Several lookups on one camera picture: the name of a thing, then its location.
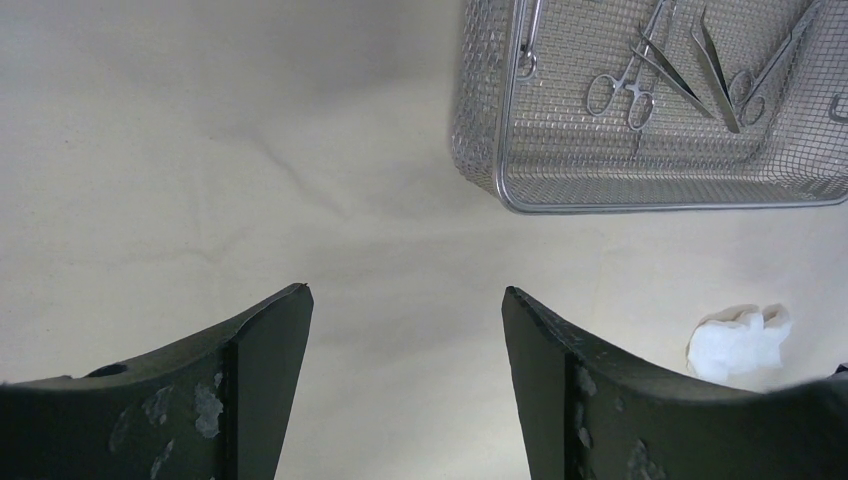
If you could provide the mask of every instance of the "white tabletop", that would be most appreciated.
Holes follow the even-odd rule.
[[[278,478],[528,478],[517,285],[685,371],[781,302],[785,368],[848,361],[848,207],[529,218],[452,166],[448,0],[0,4],[0,379],[85,373],[289,283],[315,311]]]

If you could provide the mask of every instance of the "black object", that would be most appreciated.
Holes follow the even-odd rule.
[[[755,394],[679,375],[507,289],[504,331],[532,478],[848,478],[848,382]]]
[[[295,284],[80,379],[0,387],[0,478],[270,480],[309,336]]]

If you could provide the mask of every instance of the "wire mesh basket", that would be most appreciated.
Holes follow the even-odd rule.
[[[512,211],[848,198],[848,0],[467,0],[462,38],[454,161]]]

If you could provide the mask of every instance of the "white table surface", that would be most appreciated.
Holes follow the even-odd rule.
[[[848,207],[529,218],[455,171],[447,0],[0,3],[0,379],[84,375],[309,282],[286,479],[529,477],[517,285],[685,371],[796,319],[765,389],[848,361]]]

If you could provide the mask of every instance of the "metal hook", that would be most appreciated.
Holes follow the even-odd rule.
[[[848,115],[840,115],[836,113],[836,107],[839,106],[839,99],[842,98],[841,93],[837,93],[833,96],[833,100],[830,101],[830,110],[828,110],[828,115],[830,119],[836,123],[841,123],[843,125],[848,125]]]

